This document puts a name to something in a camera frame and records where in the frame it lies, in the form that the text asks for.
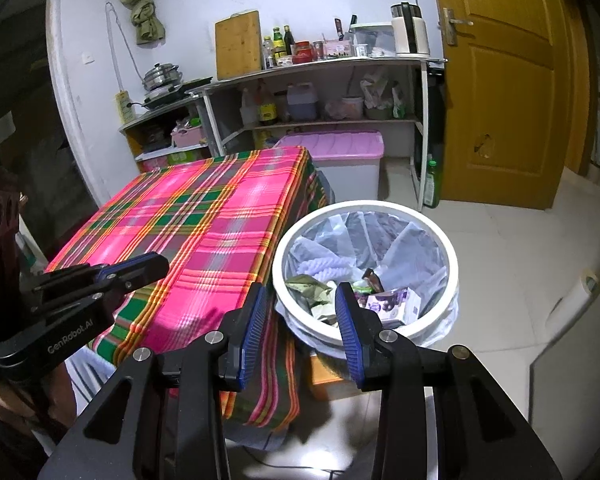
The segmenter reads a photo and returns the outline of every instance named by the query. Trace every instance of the white kettle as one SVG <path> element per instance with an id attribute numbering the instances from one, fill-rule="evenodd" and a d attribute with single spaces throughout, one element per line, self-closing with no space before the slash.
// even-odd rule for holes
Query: white kettle
<path id="1" fill-rule="evenodd" d="M 427 27 L 420 7 L 402 2 L 391 7 L 396 56 L 430 54 Z"/>

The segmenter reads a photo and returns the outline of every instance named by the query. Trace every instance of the plaid tablecloth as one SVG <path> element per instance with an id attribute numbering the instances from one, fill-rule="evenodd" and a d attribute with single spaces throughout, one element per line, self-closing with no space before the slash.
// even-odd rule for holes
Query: plaid tablecloth
<path id="1" fill-rule="evenodd" d="M 325 204 L 304 148 L 244 152 L 144 173 L 76 233 L 49 270 L 113 264 L 149 251 L 168 258 L 167 277 L 130 294 L 115 325 L 91 344 L 117 365 L 139 346 L 165 352 L 217 328 L 225 312 L 242 305 L 252 282 L 270 283 L 286 229 Z M 271 307 L 261 356 L 247 389 L 223 394 L 224 417 L 282 428 L 299 410 L 298 363 L 294 340 Z"/>

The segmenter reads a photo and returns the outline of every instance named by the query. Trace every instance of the wooden cutting board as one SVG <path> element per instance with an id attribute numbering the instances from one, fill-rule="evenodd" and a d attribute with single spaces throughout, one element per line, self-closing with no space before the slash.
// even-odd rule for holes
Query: wooden cutting board
<path id="1" fill-rule="evenodd" d="M 257 10 L 234 14 L 216 23 L 218 80 L 262 69 L 260 15 Z"/>

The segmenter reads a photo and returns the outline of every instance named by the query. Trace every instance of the pink basket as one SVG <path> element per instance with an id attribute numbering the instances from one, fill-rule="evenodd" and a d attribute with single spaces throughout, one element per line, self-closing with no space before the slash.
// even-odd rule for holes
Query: pink basket
<path id="1" fill-rule="evenodd" d="M 186 148 L 187 146 L 195 146 L 202 144 L 206 139 L 202 136 L 202 126 L 196 126 L 195 128 L 187 128 L 186 130 L 179 130 L 171 133 L 171 139 L 176 148 Z"/>

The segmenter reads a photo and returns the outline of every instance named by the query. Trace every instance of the cooking pot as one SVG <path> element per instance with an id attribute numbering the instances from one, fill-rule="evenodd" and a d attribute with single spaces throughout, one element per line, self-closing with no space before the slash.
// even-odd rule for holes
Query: cooking pot
<path id="1" fill-rule="evenodd" d="M 168 84 L 180 84 L 182 81 L 182 72 L 178 72 L 178 66 L 171 63 L 157 63 L 149 72 L 144 74 L 142 84 L 144 89 L 150 92 L 160 86 Z"/>

